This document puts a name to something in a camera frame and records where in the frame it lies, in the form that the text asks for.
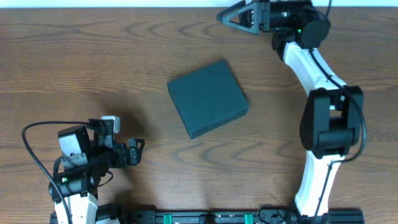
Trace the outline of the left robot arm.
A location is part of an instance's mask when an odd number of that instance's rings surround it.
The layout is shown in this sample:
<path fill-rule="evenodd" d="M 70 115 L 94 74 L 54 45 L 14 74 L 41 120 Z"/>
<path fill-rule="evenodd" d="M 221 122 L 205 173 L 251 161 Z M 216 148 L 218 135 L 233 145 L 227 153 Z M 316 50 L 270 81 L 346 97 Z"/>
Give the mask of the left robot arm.
<path fill-rule="evenodd" d="M 143 139 L 118 143 L 113 131 L 97 131 L 90 139 L 85 125 L 58 132 L 62 155 L 53 166 L 53 184 L 49 193 L 55 203 L 59 223 L 120 222 L 117 215 L 98 213 L 98 187 L 111 169 L 125 169 L 140 163 Z"/>

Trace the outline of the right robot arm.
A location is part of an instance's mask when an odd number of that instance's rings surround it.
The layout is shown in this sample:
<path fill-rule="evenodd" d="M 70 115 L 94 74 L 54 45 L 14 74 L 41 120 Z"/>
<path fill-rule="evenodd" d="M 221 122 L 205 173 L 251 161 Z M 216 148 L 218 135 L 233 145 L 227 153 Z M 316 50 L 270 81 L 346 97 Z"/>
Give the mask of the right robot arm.
<path fill-rule="evenodd" d="M 299 127 L 306 151 L 304 173 L 293 205 L 279 213 L 279 222 L 362 222 L 359 212 L 328 208 L 339 166 L 355 160 L 349 150 L 352 146 L 363 149 L 367 135 L 362 90 L 340 79 L 318 50 L 330 31 L 328 14 L 311 1 L 240 1 L 216 18 L 248 33 L 270 32 L 272 48 L 307 94 Z"/>

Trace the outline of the dark green box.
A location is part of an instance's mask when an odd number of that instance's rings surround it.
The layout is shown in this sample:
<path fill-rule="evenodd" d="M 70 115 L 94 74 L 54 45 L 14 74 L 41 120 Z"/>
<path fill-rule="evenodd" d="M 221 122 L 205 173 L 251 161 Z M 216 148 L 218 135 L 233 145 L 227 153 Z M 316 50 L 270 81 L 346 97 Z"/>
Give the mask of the dark green box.
<path fill-rule="evenodd" d="M 190 139 L 244 116 L 249 103 L 227 61 L 219 60 L 167 82 Z"/>

